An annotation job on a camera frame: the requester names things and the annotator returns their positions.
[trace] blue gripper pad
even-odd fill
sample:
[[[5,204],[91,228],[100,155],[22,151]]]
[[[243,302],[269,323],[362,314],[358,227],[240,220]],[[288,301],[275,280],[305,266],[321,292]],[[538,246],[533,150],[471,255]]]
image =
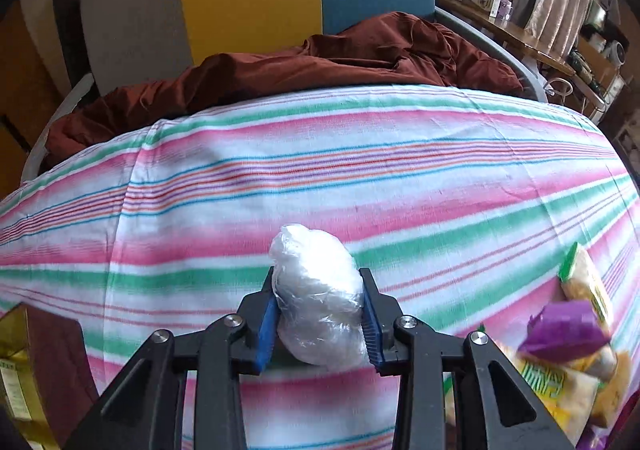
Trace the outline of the blue gripper pad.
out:
[[[362,301],[362,334],[367,345],[369,362],[378,368],[384,363],[382,353],[382,329],[378,323],[376,312],[373,308],[371,297],[367,286],[364,287],[364,297]]]
[[[258,331],[258,344],[255,357],[255,370],[258,374],[264,370],[271,360],[273,345],[276,341],[276,328],[278,326],[278,318],[280,317],[279,312],[276,298],[274,295],[271,295]]]

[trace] snack bag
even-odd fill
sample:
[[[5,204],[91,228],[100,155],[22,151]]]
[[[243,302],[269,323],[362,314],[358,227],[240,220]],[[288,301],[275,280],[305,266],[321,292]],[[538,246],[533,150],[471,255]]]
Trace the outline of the snack bag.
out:
[[[618,368],[618,357],[610,345],[605,345],[598,352],[586,358],[580,358],[565,364],[573,370],[585,372],[595,376],[601,382],[607,383],[613,379]]]
[[[532,316],[518,353],[553,364],[565,364],[596,353],[611,340],[588,300],[552,302]]]
[[[589,421],[601,428],[611,428],[616,422],[618,412],[629,388],[631,379],[631,357],[624,351],[617,354],[618,366],[609,383],[598,388],[596,401],[591,410]]]
[[[589,300],[598,322],[607,333],[613,322],[613,308],[589,252],[575,243],[558,271],[562,290],[569,300]]]
[[[575,446],[587,424],[598,391],[597,378],[576,370],[543,364],[516,354],[497,344],[513,366],[531,386],[569,441]],[[455,424],[453,391],[445,395],[445,417]]]

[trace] pink and green striped fabric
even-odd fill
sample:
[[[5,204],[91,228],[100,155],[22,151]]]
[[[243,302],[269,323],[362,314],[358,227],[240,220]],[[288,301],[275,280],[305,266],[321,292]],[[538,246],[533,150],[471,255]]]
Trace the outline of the pink and green striped fabric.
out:
[[[640,201],[620,159],[581,115],[455,88],[280,95],[89,148],[0,204],[0,307],[77,318],[103,390],[154,329],[234,311],[292,222],[337,236],[405,313],[512,345],[579,241],[640,367]],[[242,382],[248,445],[389,448],[397,395],[370,366],[274,364]]]

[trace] wooden cabinet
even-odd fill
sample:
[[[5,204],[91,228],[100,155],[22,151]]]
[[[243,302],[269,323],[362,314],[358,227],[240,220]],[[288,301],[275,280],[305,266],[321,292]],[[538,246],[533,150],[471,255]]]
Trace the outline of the wooden cabinet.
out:
[[[587,42],[584,37],[578,38],[578,52],[589,64],[596,81],[605,88],[609,88],[619,70],[607,60],[602,53]]]
[[[0,115],[6,115],[33,146],[61,102],[16,1],[0,21]],[[0,125],[0,199],[18,187],[26,158]]]
[[[5,198],[20,186],[22,167],[27,154],[20,148],[7,130],[0,125],[0,199]]]

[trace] rust-colored comforter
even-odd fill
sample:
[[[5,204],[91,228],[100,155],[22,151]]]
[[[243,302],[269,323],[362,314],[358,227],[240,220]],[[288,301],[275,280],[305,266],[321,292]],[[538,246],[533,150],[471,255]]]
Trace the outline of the rust-colored comforter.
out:
[[[336,36],[316,35],[282,52],[220,53],[174,80],[118,88],[57,120],[49,169],[83,149],[161,118],[291,91],[363,84],[430,84],[520,96],[509,66],[445,26],[392,12]]]

